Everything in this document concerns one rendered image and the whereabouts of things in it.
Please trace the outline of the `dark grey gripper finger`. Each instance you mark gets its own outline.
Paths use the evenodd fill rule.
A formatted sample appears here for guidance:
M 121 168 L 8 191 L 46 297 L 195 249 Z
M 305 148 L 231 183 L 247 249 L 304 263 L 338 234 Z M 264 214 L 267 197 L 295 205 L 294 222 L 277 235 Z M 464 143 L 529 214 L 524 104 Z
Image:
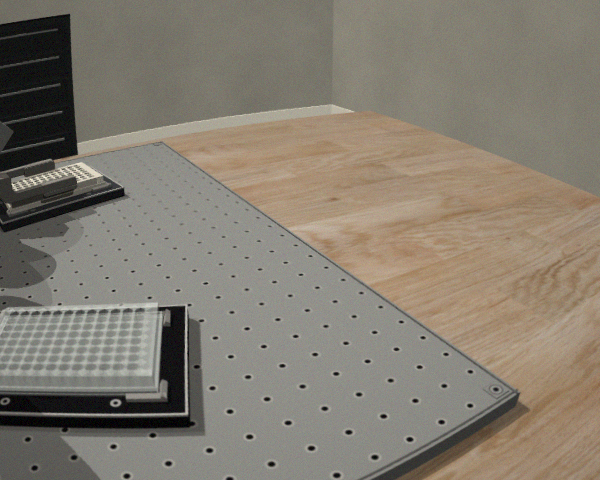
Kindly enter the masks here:
M 25 166 L 17 167 L 14 169 L 3 171 L 3 172 L 6 172 L 10 178 L 15 178 L 15 177 L 22 176 L 22 175 L 24 175 L 26 178 L 26 177 L 33 176 L 36 174 L 51 171 L 54 169 L 55 169 L 54 161 L 52 159 L 47 159 L 47 160 L 28 164 Z M 3 172 L 0 172 L 0 173 L 3 173 Z
M 41 184 L 13 191 L 11 178 L 4 172 L 0 173 L 0 198 L 5 203 L 14 203 L 24 199 L 42 194 L 43 198 L 52 197 L 58 194 L 72 191 L 77 188 L 77 179 L 74 175 L 59 177 Z

